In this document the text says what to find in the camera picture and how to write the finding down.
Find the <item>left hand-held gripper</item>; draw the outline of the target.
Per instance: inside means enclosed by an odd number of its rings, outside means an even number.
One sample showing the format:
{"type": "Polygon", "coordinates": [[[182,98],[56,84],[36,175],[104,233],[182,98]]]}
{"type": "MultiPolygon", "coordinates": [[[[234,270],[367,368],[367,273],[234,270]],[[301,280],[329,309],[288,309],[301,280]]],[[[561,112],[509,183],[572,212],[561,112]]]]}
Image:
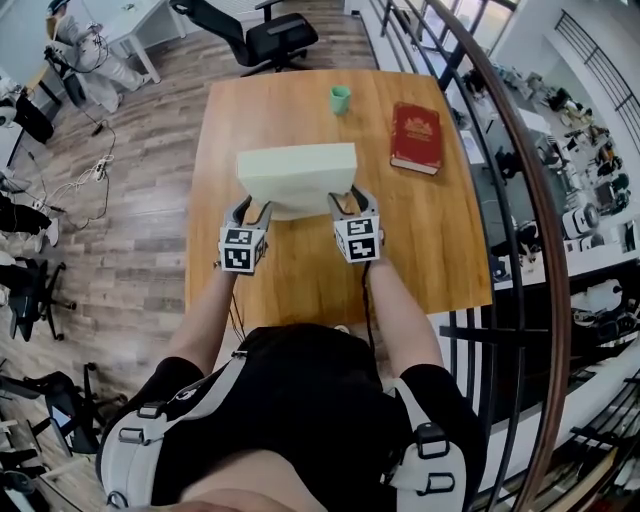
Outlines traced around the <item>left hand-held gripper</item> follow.
{"type": "Polygon", "coordinates": [[[273,204],[266,202],[256,221],[243,225],[251,202],[252,197],[247,195],[226,210],[226,221],[220,228],[218,242],[219,260],[225,272],[253,275],[266,254],[273,204]]]}

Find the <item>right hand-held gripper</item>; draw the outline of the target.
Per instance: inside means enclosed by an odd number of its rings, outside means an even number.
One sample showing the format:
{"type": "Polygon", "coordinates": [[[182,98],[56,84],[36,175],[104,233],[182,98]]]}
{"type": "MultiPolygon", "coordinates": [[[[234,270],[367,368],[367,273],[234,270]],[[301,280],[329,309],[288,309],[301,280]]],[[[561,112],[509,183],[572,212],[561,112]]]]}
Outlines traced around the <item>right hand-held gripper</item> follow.
{"type": "Polygon", "coordinates": [[[337,246],[350,264],[378,260],[382,231],[377,199],[357,185],[353,185],[350,192],[359,209],[356,216],[344,211],[336,194],[327,194],[337,246]]]}

